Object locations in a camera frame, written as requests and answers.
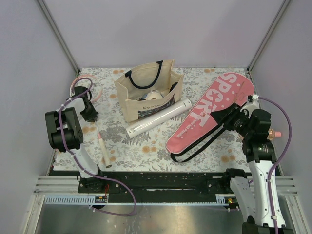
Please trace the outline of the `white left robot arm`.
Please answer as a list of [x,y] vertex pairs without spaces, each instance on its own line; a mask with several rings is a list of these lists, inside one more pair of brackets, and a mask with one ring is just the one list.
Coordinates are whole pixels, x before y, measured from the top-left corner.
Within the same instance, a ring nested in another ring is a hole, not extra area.
[[80,193],[100,193],[106,181],[101,178],[99,166],[83,146],[83,130],[79,117],[95,122],[98,112],[91,103],[91,92],[84,86],[74,88],[74,95],[58,110],[45,113],[49,144],[59,152],[68,152],[80,173]]

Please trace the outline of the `pink badminton racket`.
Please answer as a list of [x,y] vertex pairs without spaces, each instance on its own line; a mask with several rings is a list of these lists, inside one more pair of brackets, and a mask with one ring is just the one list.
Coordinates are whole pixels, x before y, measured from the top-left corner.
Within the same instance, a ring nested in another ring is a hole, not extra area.
[[[74,81],[72,82],[71,86],[70,86],[70,91],[69,91],[69,94],[70,96],[73,95],[74,93],[74,87],[75,85],[80,81],[80,80],[83,80],[83,79],[97,79],[95,76],[93,75],[82,75],[82,76],[78,76],[77,78],[74,79]],[[99,83],[100,86],[101,86],[101,91],[99,93],[99,95],[95,98],[95,99],[92,99],[90,98],[90,102],[91,103],[94,103],[96,102],[97,100],[99,100],[99,98],[101,97],[102,93],[103,93],[103,88],[102,88],[102,85],[101,83]],[[105,146],[105,142],[102,138],[102,135],[100,133],[100,130],[98,129],[98,125],[97,125],[97,121],[95,121],[95,127],[97,129],[97,137],[98,137],[98,141],[99,141],[99,145],[100,145],[100,148],[101,148],[101,151],[102,151],[102,159],[104,160],[104,164],[105,164],[105,167],[106,168],[111,168],[112,167],[112,164],[110,163],[110,159],[108,157],[108,153],[107,153],[107,149],[106,149],[106,146]]]

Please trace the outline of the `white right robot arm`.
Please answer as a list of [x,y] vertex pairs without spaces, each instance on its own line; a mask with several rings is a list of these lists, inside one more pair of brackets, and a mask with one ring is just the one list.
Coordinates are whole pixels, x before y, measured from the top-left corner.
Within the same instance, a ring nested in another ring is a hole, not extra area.
[[234,193],[241,209],[244,234],[293,234],[287,228],[279,206],[275,181],[275,149],[268,139],[271,114],[256,108],[244,113],[236,103],[211,113],[224,130],[236,131],[242,137],[242,150],[250,168],[253,187],[244,172],[230,169],[222,180],[223,190]]

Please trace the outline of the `pink racket cover bag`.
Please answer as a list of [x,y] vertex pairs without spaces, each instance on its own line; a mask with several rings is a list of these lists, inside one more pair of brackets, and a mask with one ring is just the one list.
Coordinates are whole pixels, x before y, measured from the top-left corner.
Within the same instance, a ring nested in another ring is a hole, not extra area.
[[188,162],[204,151],[225,131],[211,117],[211,113],[224,110],[233,103],[242,106],[246,103],[247,97],[253,94],[254,85],[245,76],[234,72],[219,75],[166,142],[171,159],[179,162],[178,157],[209,137],[207,143],[181,162]]

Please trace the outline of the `white shuttlecock tube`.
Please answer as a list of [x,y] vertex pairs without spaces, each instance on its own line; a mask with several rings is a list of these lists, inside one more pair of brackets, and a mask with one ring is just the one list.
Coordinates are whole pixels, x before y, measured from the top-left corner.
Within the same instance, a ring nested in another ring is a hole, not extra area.
[[165,108],[149,117],[137,121],[126,128],[126,132],[130,139],[149,131],[150,129],[168,121],[169,119],[176,117],[192,107],[191,101],[186,98],[181,100],[172,106]]

